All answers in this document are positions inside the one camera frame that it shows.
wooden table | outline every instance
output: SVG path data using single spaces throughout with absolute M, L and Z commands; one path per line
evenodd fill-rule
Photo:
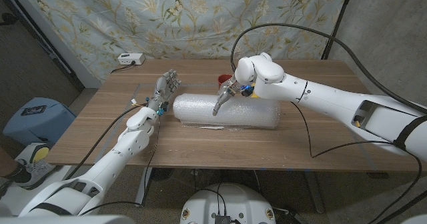
M 276 61 L 286 73 L 330 85 L 345 91 L 368 90 L 341 61 Z M 108 125 L 130 107 L 151 97 L 160 75 L 174 68 L 182 85 L 177 94 L 216 94 L 217 77 L 231 73 L 228 60 L 147 60 L 142 66 L 118 71 L 103 84 L 46 160 L 56 165 L 79 163 Z M 312 159 L 306 128 L 298 110 L 282 101 L 279 125 L 275 129 L 210 130 L 184 127 L 173 110 L 161 116 L 157 151 L 152 167 L 271 169 L 304 171 L 415 171 L 413 157 L 391 154 L 372 144 L 353 145 Z M 339 122 L 301 107 L 310 129 L 313 154 L 353 142 L 351 133 Z M 132 111 L 105 136 L 85 164 L 91 165 L 110 150 Z M 147 165 L 157 140 L 136 155 L 130 165 Z

white power strip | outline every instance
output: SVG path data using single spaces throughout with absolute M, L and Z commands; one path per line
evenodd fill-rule
M 131 65 L 132 61 L 135 61 L 135 65 L 141 65 L 145 61 L 145 56 L 143 53 L 122 53 L 117 59 L 120 65 Z

blue component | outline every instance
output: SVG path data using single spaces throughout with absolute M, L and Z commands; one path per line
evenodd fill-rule
M 240 90 L 242 90 L 242 91 L 246 91 L 246 90 L 253 91 L 254 87 L 252 87 L 251 85 L 247 85 L 247 86 L 240 87 Z

red cup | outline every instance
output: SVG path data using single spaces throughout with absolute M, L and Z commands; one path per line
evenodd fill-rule
M 222 83 L 225 83 L 228 81 L 228 79 L 232 78 L 233 76 L 230 74 L 222 74 L 218 77 L 218 88 L 221 88 Z

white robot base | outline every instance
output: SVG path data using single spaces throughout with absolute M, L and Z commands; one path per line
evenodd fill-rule
M 218 193 L 224 198 L 225 208 L 217 190 L 218 184 L 211 185 L 190 197 L 183 206 L 179 223 L 276 223 L 272 206 L 249 187 L 222 183 Z

